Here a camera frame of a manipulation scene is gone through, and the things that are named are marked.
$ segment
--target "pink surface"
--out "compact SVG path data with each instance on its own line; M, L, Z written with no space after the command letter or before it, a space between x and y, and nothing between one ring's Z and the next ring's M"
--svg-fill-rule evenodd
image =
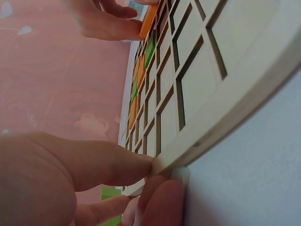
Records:
M59 0L0 0L0 132L116 142L129 47L80 36Z

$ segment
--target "green tile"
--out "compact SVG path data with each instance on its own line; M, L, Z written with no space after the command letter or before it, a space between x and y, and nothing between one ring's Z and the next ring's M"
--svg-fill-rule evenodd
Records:
M102 187L102 194L100 200L105 200L107 197L121 195L121 190L111 187Z
M146 50L145 50L145 62L144 62L144 67L147 68L150 61L151 61L151 55L155 50L155 45L156 45L156 37L155 33L152 32L150 35L150 40L149 43L147 44Z
M100 200L106 200L108 198L121 195L121 190L111 187L102 187ZM120 223L121 216L109 220L101 226L117 226Z
M134 84L133 84L133 89L132 89L132 94L131 94L131 104L132 104L135 96L138 93L137 84L138 84L138 76L135 78L135 81L134 81Z

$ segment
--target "skin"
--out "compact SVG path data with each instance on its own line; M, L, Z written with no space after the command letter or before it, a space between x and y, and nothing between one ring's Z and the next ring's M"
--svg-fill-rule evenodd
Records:
M180 226L184 188L148 179L140 198L77 204L75 191L128 186L148 175L152 159L114 143L73 141L32 132L0 136L0 225L96 226L124 213L119 226Z
M142 22L132 19L136 10L122 7L114 0L62 0L80 33L101 40L141 40Z

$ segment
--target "game board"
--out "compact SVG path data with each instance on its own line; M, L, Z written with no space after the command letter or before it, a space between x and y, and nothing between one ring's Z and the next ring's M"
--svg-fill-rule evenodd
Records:
M135 56L126 148L169 176L209 150L301 62L299 0L161 0ZM138 196L144 179L123 187Z

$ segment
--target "white surface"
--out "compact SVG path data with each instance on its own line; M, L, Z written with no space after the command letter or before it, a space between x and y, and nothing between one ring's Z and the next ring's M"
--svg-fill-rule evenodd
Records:
M182 20L182 17L188 7L189 2L190 2L189 0L180 0L179 1L179 5L175 9L174 16L173 16L175 30L178 28L178 26Z
M212 28L228 73L279 11L275 0L228 1Z
M145 101L145 83L141 91L140 108L143 106L144 101Z
M149 134L147 135L147 145L146 145L146 154L155 157L156 150L155 150L155 127L151 129Z
M185 226L300 226L301 70L189 166Z
M138 154L143 154L143 145L141 145L140 148L138 149Z
M131 149L131 151L132 152L135 151L135 137L136 137L136 128L133 130L133 133L131 135L131 138L132 138L132 149Z
M171 42L171 33L170 33L170 26L169 26L165 33L163 41L160 45L160 62L162 62L162 60L167 52L167 49L170 46L170 42Z
M180 65L185 63L185 60L201 35L200 19L200 14L195 9L192 9L177 41Z
M186 123L216 90L214 71L204 43L182 78Z
M144 112L142 113L140 119L139 119L139 140L142 138L144 131Z
M147 114L147 124L154 118L156 112L156 91L152 91L150 99L148 100L148 114Z
M161 151L173 141L177 134L176 99L172 95L161 113Z
M151 87L152 83L154 82L156 78L156 61L154 60L153 64L151 65L150 68L150 74L149 74L149 88Z
M212 12L215 9L215 6L220 0L198 0L198 1L200 2L205 15L208 15L210 12Z
M163 100L168 93L169 89L173 85L174 82L174 63L171 56L169 56L165 67L160 75L160 98Z

